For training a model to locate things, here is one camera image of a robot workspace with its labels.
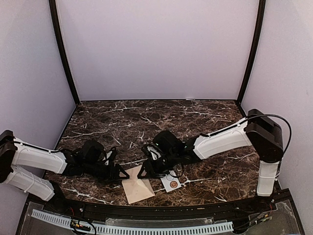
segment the orange circle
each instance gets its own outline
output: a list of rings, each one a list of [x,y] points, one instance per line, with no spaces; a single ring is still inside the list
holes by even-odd
[[[172,182],[170,182],[170,186],[171,186],[172,188],[177,188],[178,183],[177,183],[176,181],[172,181]]]

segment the white robot arm segment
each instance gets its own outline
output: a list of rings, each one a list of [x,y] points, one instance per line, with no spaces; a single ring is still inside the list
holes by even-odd
[[[251,146],[244,128],[247,122],[240,124],[245,118],[235,123],[231,129],[221,129],[219,134],[214,135],[214,132],[207,136],[199,136],[194,143],[194,152],[201,159],[207,159],[215,154],[228,151],[230,149],[243,146]]]
[[[12,164],[27,165],[39,169],[53,171],[62,174],[67,165],[64,153],[37,147],[15,138],[14,145],[17,147]]]
[[[39,178],[24,168],[13,165],[11,172],[4,183],[13,185],[24,192],[34,194],[44,201],[49,201],[54,195],[54,188],[48,180]]]

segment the wire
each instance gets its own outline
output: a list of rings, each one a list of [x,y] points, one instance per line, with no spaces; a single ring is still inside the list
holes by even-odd
[[[264,210],[261,211],[257,216],[255,216],[255,217],[253,217],[252,219],[250,219],[247,223],[242,224],[241,226],[238,226],[238,227],[236,227],[236,228],[234,228],[234,229],[239,229],[239,228],[243,227],[244,225],[249,224],[250,222],[252,222],[253,220],[255,220],[257,217],[259,217],[263,212],[264,212]]]
[[[269,204],[267,204],[266,202],[260,202],[260,203],[261,204],[266,204],[266,206],[269,206]],[[239,211],[242,211],[242,212],[245,212],[245,213],[249,213],[249,214],[257,213],[257,211],[247,211],[247,210],[243,210],[243,209],[241,209],[239,207],[236,207],[236,208],[233,209],[233,211],[236,211],[236,210],[239,210]]]
[[[273,206],[272,206],[272,204],[270,204],[269,207],[270,207],[270,212],[269,212],[269,214],[272,214],[272,212],[273,212]]]
[[[264,215],[262,218],[259,218],[257,220],[255,220],[251,225],[249,225],[248,227],[246,227],[245,229],[249,229],[257,224],[263,223],[265,221],[268,221],[269,219],[271,219],[271,217],[268,216],[268,214]]]
[[[52,153],[58,153],[58,152],[63,152],[63,151],[67,151],[67,152],[73,152],[73,150],[70,150],[68,148],[60,148],[58,150],[52,150]]]
[[[284,156],[285,152],[287,151],[287,149],[288,149],[288,147],[290,145],[291,136],[292,136],[292,130],[291,130],[290,123],[285,118],[283,118],[282,116],[279,116],[279,115],[276,115],[276,114],[260,114],[260,115],[254,115],[254,116],[247,117],[247,119],[245,119],[242,122],[240,122],[240,124],[243,124],[243,123],[245,123],[245,122],[247,122],[247,121],[249,121],[251,119],[255,119],[255,118],[258,118],[258,117],[259,118],[261,118],[261,117],[274,117],[275,118],[276,117],[276,118],[279,118],[279,119],[283,120],[287,124],[287,126],[289,128],[289,139],[288,139],[286,148],[285,148],[285,150],[283,152],[283,156]]]
[[[68,216],[68,214],[65,214],[65,213],[62,213],[62,212],[57,211],[56,209],[54,209],[54,208],[53,208],[51,205],[49,205],[48,203],[46,203],[46,206],[50,207],[52,210],[54,210],[54,211],[55,211],[56,213],[58,213],[58,214],[62,214],[62,215]],[[92,226],[92,228],[93,228],[93,230],[94,230],[94,234],[93,234],[93,235],[97,235],[96,227],[95,227],[91,222],[89,222],[89,221],[86,220],[86,219],[83,219],[83,218],[79,218],[79,217],[77,217],[77,216],[74,216],[74,210],[73,210],[73,208],[70,207],[69,209],[70,209],[70,210],[72,211],[72,213],[73,213],[73,215],[71,216],[72,218],[78,220],[78,222],[79,222],[79,221],[84,221],[84,222],[88,223],[90,226]]]
[[[185,173],[185,167],[184,167],[184,165],[183,164],[180,164],[181,165],[181,170],[182,170],[182,172],[181,172],[181,174],[180,175],[172,175],[171,173],[169,173],[169,175],[170,176],[172,176],[173,178],[180,178],[184,173]]]
[[[74,225],[71,227],[71,228],[74,229],[74,231],[72,231],[72,230],[71,230],[71,231],[72,231],[72,233],[74,233],[74,234],[76,234],[76,235],[86,235],[86,234],[88,234],[88,233],[90,232],[90,230],[89,230],[89,231],[86,231],[85,233],[84,233],[84,232],[80,232],[80,231],[77,230],[76,225],[79,226],[79,229],[81,229],[80,227],[82,226],[82,225],[80,224],[80,220],[77,220],[77,223],[74,222],[73,220],[71,220],[71,223],[74,224]]]

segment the black cable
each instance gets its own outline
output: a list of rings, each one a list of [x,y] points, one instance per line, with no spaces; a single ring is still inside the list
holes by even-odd
[[[287,151],[287,149],[288,149],[288,147],[290,145],[291,136],[292,136],[292,130],[291,130],[290,123],[285,118],[283,118],[282,116],[279,116],[279,115],[276,115],[276,114],[260,114],[260,115],[253,115],[253,116],[247,117],[245,120],[240,122],[240,124],[243,124],[243,123],[245,123],[245,122],[247,122],[247,121],[249,121],[251,119],[258,118],[258,117],[259,118],[261,118],[261,117],[274,117],[275,118],[276,117],[276,118],[279,118],[279,119],[283,120],[287,124],[287,126],[289,128],[289,139],[288,139],[287,145],[285,147],[285,150],[283,152],[283,156],[284,156],[285,152]]]
[[[263,223],[263,222],[267,221],[268,219],[269,219],[269,217],[263,216],[262,218],[259,218],[259,219],[255,220],[255,221],[254,221],[251,225],[249,225],[248,227],[239,228],[239,230],[247,230],[247,229],[249,229],[249,228],[251,228],[251,227],[253,227],[253,226],[257,225],[257,224],[260,224],[260,223]]]
[[[266,206],[269,206],[270,210],[272,211],[272,207],[271,207],[271,204],[267,204],[266,202],[260,202],[260,204],[266,204]],[[257,211],[247,211],[247,210],[243,210],[239,207],[237,208],[234,208],[232,211],[241,211],[241,212],[245,212],[245,213],[248,213],[248,214],[254,214],[254,213],[257,213]]]
[[[21,144],[21,145],[24,145],[24,146],[27,146],[27,147],[32,147],[32,148],[36,148],[38,150],[42,150],[44,152],[50,152],[50,153],[58,153],[58,152],[62,152],[62,151],[69,151],[69,152],[72,152],[71,150],[69,149],[66,149],[66,148],[61,148],[59,150],[50,150],[50,149],[46,149],[46,148],[41,148],[41,147],[38,147],[38,146],[34,146],[32,144],[28,144],[28,143],[24,143],[24,142],[19,142],[19,141],[14,141],[13,143],[18,143],[18,144]]]
[[[81,222],[80,220],[77,221],[77,224],[79,226],[81,226],[80,222]],[[87,235],[90,232],[90,228],[89,228],[89,231],[85,231],[85,232],[78,231],[76,226],[73,226],[72,228],[74,229],[74,232],[73,231],[72,232],[76,235]]]
[[[182,172],[181,172],[181,174],[179,175],[179,176],[177,176],[177,175],[172,175],[171,173],[169,173],[169,175],[170,176],[172,176],[173,178],[180,178],[183,174],[184,174],[184,172],[185,172],[185,167],[184,167],[184,165],[183,164],[180,164],[181,165],[181,170],[182,170]]]
[[[58,213],[58,214],[62,214],[62,215],[65,215],[65,216],[69,216],[68,214],[65,214],[65,213],[62,213],[62,212],[59,212],[58,210],[56,210],[56,209],[54,209],[51,205],[49,205],[49,204],[46,204],[46,206],[48,206],[48,207],[50,207],[51,209],[53,209],[56,213]],[[94,230],[94,234],[93,235],[97,235],[97,230],[96,230],[96,227],[91,223],[91,222],[89,222],[88,220],[86,220],[86,219],[83,219],[83,218],[79,218],[79,217],[77,217],[77,216],[74,216],[74,215],[71,215],[70,216],[71,218],[74,218],[74,219],[76,219],[76,220],[78,220],[78,221],[84,221],[84,222],[86,222],[86,223],[88,223],[90,226],[92,226],[92,228],[93,228],[93,230]]]
[[[250,219],[247,223],[242,224],[242,225],[240,225],[240,226],[238,226],[238,227],[236,227],[236,228],[233,228],[233,229],[239,229],[239,228],[243,227],[244,225],[247,225],[247,224],[251,223],[251,222],[252,222],[253,220],[255,220],[257,217],[259,217],[263,212],[264,212],[264,210],[261,211],[257,216],[255,216],[255,217],[253,217],[252,219]]]
[[[204,134],[204,133],[200,133],[200,136],[203,136],[203,137],[210,137],[209,135]]]

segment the black frame edge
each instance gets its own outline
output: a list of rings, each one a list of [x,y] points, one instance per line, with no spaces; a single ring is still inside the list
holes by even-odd
[[[74,80],[73,80],[73,77],[69,68],[67,55],[65,52],[65,47],[64,47],[64,43],[62,39],[62,34],[61,34],[60,22],[58,18],[56,0],[49,0],[49,5],[50,5],[50,12],[51,12],[51,18],[52,18],[52,23],[53,23],[54,34],[55,34],[55,38],[57,41],[64,72],[67,77],[67,82],[70,88],[70,92],[72,93],[74,102],[76,105],[78,105],[80,103],[80,100],[78,97],[77,90],[75,88]]]
[[[299,216],[297,207],[295,206],[295,203],[294,203],[293,198],[291,198],[290,204],[291,204],[291,207],[292,207],[292,210],[293,210],[293,214],[294,214],[294,216],[295,216],[295,219],[296,219],[296,221],[297,221],[297,225],[298,225],[298,229],[299,229],[299,231],[300,231],[300,234],[305,235],[304,228],[303,228],[303,224],[302,224],[302,222],[301,222],[301,219],[300,219],[300,216]]]
[[[266,3],[266,0],[260,0],[259,1],[259,9],[258,9],[258,14],[257,14],[257,18],[256,18],[255,29],[254,29],[250,54],[249,54],[249,58],[248,58],[248,63],[246,65],[246,71],[245,71],[244,78],[243,78],[243,81],[242,81],[242,84],[240,87],[240,91],[239,91],[239,94],[237,97],[237,102],[239,104],[241,104],[241,102],[244,99],[246,88],[248,86],[248,82],[249,82],[250,75],[252,72],[256,51],[258,49],[258,44],[259,44],[261,29],[262,29],[262,23],[263,23],[263,17],[264,17],[264,11],[265,11],[265,3]]]
[[[26,202],[25,202],[25,204],[23,206],[23,210],[22,210],[22,213],[21,213],[21,216],[20,216],[20,220],[19,220],[16,232],[15,232],[15,235],[21,235],[22,226],[23,226],[23,223],[24,223],[24,220],[25,220],[26,211],[27,211],[28,204],[29,204],[30,201],[31,201],[31,198],[29,198],[29,196],[27,196]]]
[[[62,131],[62,133],[60,134],[60,137],[59,137],[59,139],[58,139],[58,141],[57,141],[57,143],[56,143],[56,145],[55,145],[55,147],[54,147],[55,150],[57,149],[57,147],[58,147],[58,145],[59,145],[59,143],[60,143],[60,141],[61,141],[61,139],[62,139],[62,137],[63,137],[63,135],[64,135],[64,132],[66,131],[67,126],[68,126],[69,122],[71,121],[71,119],[72,119],[74,113],[76,112],[77,108],[78,108],[78,105],[75,106],[75,108],[74,108],[72,114],[70,115],[69,119],[67,120],[67,123],[65,124],[65,126],[64,126],[64,128],[63,128],[63,131]]]
[[[239,103],[238,101],[235,100],[235,104],[237,105],[237,108],[239,110],[239,112],[241,113],[241,115],[243,116],[243,118],[246,117],[246,113],[244,111],[244,109],[241,106],[241,103]]]

